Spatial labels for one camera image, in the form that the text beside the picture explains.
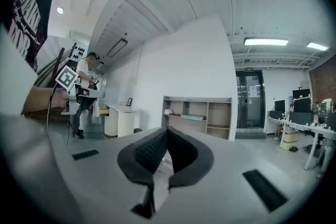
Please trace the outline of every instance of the white wall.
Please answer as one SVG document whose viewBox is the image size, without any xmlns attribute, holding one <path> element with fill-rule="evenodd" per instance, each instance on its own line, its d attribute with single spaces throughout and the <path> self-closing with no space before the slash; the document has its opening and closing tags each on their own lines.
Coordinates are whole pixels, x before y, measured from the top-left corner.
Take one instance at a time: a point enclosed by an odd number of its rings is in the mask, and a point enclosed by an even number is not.
<svg viewBox="0 0 336 224">
<path fill-rule="evenodd" d="M 126 103 L 133 97 L 132 105 L 141 110 L 135 127 L 147 130 L 161 125 L 164 95 L 232 97 L 229 139 L 234 140 L 236 73 L 230 44 L 218 16 L 199 19 L 174 34 L 151 40 L 143 45 L 142 53 L 137 48 L 110 68 L 104 100 Z"/>
<path fill-rule="evenodd" d="M 75 42 L 72 39 L 48 36 L 42 47 L 37 53 L 37 72 L 58 57 L 62 48 L 68 51 Z"/>
<path fill-rule="evenodd" d="M 263 70 L 262 75 L 265 85 L 266 115 L 274 107 L 274 101 L 284 100 L 285 109 L 289 111 L 291 102 L 288 97 L 293 96 L 293 90 L 298 90 L 302 80 L 308 80 L 309 75 L 305 71 L 291 70 Z"/>
</svg>

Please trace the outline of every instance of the white desk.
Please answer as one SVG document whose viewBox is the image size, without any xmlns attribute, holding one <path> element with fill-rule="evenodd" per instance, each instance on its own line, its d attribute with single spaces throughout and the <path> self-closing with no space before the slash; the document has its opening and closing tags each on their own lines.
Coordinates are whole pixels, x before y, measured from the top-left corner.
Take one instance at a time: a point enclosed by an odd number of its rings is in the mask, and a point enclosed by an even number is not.
<svg viewBox="0 0 336 224">
<path fill-rule="evenodd" d="M 285 131 L 286 131 L 286 126 L 292 127 L 296 130 L 300 130 L 300 131 L 311 131 L 311 132 L 315 132 L 315 136 L 314 136 L 314 140 L 313 140 L 313 145 L 311 148 L 311 151 L 309 153 L 309 157 L 308 160 L 306 162 L 306 165 L 304 166 L 304 169 L 307 170 L 310 164 L 310 161 L 313 157 L 315 148 L 316 148 L 316 144 L 317 144 L 317 140 L 319 137 L 319 134 L 322 134 L 323 137 L 326 137 L 328 139 L 331 140 L 336 140 L 336 132 L 332 131 L 332 130 L 328 130 L 328 129 L 323 129 L 320 127 L 310 127 L 310 126 L 306 126 L 306 125 L 301 125 L 301 124 L 297 124 L 297 123 L 293 123 L 293 122 L 289 122 L 289 121 L 285 121 L 285 120 L 276 120 L 273 118 L 269 118 L 267 117 L 267 124 L 269 124 L 269 122 L 273 122 L 273 123 L 277 123 L 277 124 L 283 124 L 283 131 L 282 131 L 282 137 L 281 137 L 281 142 L 280 142 L 280 147 L 282 146 L 283 139 L 285 137 Z"/>
<path fill-rule="evenodd" d="M 109 108 L 109 116 L 105 116 L 105 134 L 118 137 L 133 134 L 134 113 L 139 109 L 133 106 L 104 104 Z"/>
</svg>

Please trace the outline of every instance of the picture frame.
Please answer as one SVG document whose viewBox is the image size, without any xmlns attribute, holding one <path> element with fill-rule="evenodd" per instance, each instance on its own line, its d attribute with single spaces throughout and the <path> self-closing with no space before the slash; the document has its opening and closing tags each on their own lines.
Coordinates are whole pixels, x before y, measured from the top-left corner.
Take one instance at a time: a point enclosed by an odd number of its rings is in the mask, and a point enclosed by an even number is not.
<svg viewBox="0 0 336 224">
<path fill-rule="evenodd" d="M 128 101 L 127 101 L 127 106 L 131 106 L 131 103 L 132 103 L 132 100 L 133 100 L 133 98 L 128 98 Z"/>
</svg>

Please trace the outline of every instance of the door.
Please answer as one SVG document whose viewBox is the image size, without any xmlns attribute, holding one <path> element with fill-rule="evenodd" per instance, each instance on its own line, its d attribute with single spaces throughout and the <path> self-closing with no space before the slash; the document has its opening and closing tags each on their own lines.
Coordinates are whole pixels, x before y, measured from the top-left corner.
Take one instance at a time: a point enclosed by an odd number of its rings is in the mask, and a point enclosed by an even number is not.
<svg viewBox="0 0 336 224">
<path fill-rule="evenodd" d="M 237 128 L 264 128 L 265 93 L 261 71 L 236 72 L 238 91 Z"/>
</svg>

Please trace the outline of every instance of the black cable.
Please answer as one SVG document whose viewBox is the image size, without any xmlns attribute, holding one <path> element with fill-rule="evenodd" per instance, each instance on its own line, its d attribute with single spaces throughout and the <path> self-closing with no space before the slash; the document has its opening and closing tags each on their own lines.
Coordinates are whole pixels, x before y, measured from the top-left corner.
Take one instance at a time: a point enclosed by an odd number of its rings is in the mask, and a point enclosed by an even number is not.
<svg viewBox="0 0 336 224">
<path fill-rule="evenodd" d="M 50 99 L 49 99 L 48 114 L 47 114 L 47 130 L 48 130 L 48 123 L 49 123 L 49 113 L 50 113 L 50 108 L 51 108 L 51 102 L 53 101 L 53 96 L 56 91 L 56 86 L 57 86 L 57 83 L 53 87 L 52 89 L 53 91 L 51 92 Z"/>
<path fill-rule="evenodd" d="M 68 141 L 67 141 L 67 145 L 69 145 L 69 137 L 70 137 L 70 122 L 68 122 L 69 126 L 68 126 Z"/>
</svg>

